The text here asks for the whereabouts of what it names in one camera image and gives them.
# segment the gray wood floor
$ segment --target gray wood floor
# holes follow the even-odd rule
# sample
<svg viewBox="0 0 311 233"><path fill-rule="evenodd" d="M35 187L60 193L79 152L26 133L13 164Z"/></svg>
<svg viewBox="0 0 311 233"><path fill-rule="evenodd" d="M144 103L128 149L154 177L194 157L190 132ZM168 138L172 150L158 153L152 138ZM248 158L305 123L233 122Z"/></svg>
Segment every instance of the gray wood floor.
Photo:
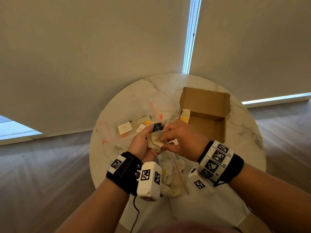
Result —
<svg viewBox="0 0 311 233"><path fill-rule="evenodd" d="M311 101L250 112L264 140L267 172L311 193ZM0 232L54 232L90 196L90 138L83 132L0 146ZM254 215L239 227L270 232Z"/></svg>

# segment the wristband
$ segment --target wristband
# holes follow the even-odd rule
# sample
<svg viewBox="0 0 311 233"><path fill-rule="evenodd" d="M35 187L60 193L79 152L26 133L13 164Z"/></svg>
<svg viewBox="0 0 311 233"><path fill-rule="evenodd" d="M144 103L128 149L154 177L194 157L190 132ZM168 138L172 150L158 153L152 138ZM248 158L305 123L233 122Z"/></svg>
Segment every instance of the wristband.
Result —
<svg viewBox="0 0 311 233"><path fill-rule="evenodd" d="M198 159L197 170L218 186L220 181L230 183L243 168L243 159L218 141L210 141Z"/></svg>
<svg viewBox="0 0 311 233"><path fill-rule="evenodd" d="M106 178L112 180L127 194L137 196L139 175L135 174L141 168L142 162L127 151L119 155L107 168Z"/></svg>

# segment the person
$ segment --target person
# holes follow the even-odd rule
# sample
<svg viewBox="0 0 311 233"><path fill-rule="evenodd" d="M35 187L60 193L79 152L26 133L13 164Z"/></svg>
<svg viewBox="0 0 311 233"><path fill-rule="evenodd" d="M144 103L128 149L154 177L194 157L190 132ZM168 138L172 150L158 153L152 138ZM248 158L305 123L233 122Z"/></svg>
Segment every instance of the person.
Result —
<svg viewBox="0 0 311 233"><path fill-rule="evenodd" d="M148 126L132 140L128 152L142 163L158 155L147 147ZM176 120L169 123L160 141L178 140L162 147L189 160L198 161L209 140L193 126ZM311 232L311 195L244 163L229 183L247 206L275 232ZM59 227L57 233L113 233L129 200L129 195L110 179L103 180L96 191ZM190 222L160 226L152 232L238 232L217 226Z"/></svg>

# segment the cardboard box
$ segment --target cardboard box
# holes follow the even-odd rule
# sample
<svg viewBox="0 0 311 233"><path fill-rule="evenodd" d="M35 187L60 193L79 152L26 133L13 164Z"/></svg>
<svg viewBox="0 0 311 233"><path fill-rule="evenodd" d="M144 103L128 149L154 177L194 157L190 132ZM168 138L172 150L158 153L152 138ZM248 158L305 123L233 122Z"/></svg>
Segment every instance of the cardboard box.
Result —
<svg viewBox="0 0 311 233"><path fill-rule="evenodd" d="M191 110L189 124L209 140L225 141L230 94L184 87L179 104L181 109Z"/></svg>

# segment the round table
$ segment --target round table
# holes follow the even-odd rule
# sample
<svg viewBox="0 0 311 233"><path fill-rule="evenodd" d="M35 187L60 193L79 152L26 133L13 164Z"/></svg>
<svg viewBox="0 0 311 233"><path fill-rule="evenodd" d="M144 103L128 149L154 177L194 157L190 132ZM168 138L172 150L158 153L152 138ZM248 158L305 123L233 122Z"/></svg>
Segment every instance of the round table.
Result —
<svg viewBox="0 0 311 233"><path fill-rule="evenodd" d="M114 113L116 103L138 96L150 96L161 110L163 123L178 118L179 99L184 86L211 91L230 93L223 87L207 79L188 74L159 74L141 79L120 91L100 113L98 121ZM262 171L266 170L266 157L262 137L257 124L248 110L232 93L231 112L226 117L225 145L229 146L244 161ZM94 129L90 144L90 168L95 187L106 177L106 168L120 153L113 147L103 144L99 132ZM189 194L178 197L162 197L156 202L146 202L137 198L135 204L140 215L134 231L148 230L158 225L172 223L175 220L189 220L224 227L237 226L248 214L243 201L227 185L215 188L215 195L206 198L190 185L188 174L197 163L186 160L184 173ZM133 196L126 205L120 223L129 230L133 226L137 211L133 206Z"/></svg>

